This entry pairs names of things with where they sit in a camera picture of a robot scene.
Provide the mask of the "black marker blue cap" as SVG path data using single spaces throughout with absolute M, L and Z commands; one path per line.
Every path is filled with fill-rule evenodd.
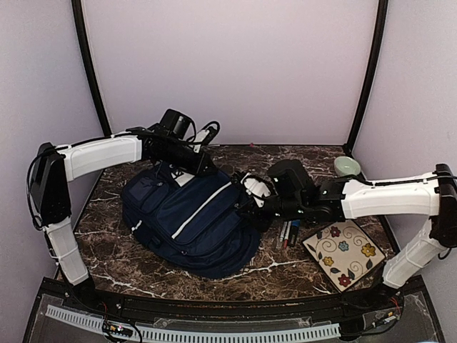
M 291 221 L 291 225 L 288 231 L 288 247 L 294 247 L 298 238 L 298 231 L 300 228 L 300 220 L 296 219 Z

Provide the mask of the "navy blue student backpack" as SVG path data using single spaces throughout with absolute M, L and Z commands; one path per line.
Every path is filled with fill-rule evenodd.
M 260 232 L 238 213 L 248 198 L 224 171 L 194 176 L 161 162 L 133 177 L 121 200 L 136 240 L 191 274 L 228 277 L 259 248 Z

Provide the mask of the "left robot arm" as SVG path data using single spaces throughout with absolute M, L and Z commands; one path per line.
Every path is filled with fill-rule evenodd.
M 148 128 L 135 126 L 108 136 L 73 144 L 43 143 L 26 175 L 26 199 L 35 230 L 43 232 L 51 258 L 76 287 L 73 300 L 86 312 L 101 305 L 89 285 L 91 276 L 74 234 L 74 221 L 85 210 L 105 169 L 139 161 L 164 161 L 187 174 L 201 176 L 216 167 L 205 152 L 221 125 L 210 121 L 197 129 L 194 120 L 167 109 Z

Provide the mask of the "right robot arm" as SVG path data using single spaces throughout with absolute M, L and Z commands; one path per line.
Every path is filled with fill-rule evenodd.
M 456 175 L 447 164 L 409 178 L 368 181 L 349 175 L 317 185 L 300 161 L 285 159 L 267 175 L 268 182 L 249 173 L 239 181 L 253 199 L 250 215 L 265 222 L 281 218 L 331 223 L 400 214 L 427 218 L 406 247 L 386 262 L 382 282 L 365 293 L 369 309 L 381 309 L 391 300 L 392 289 L 401 288 L 441 252 L 456 248 Z

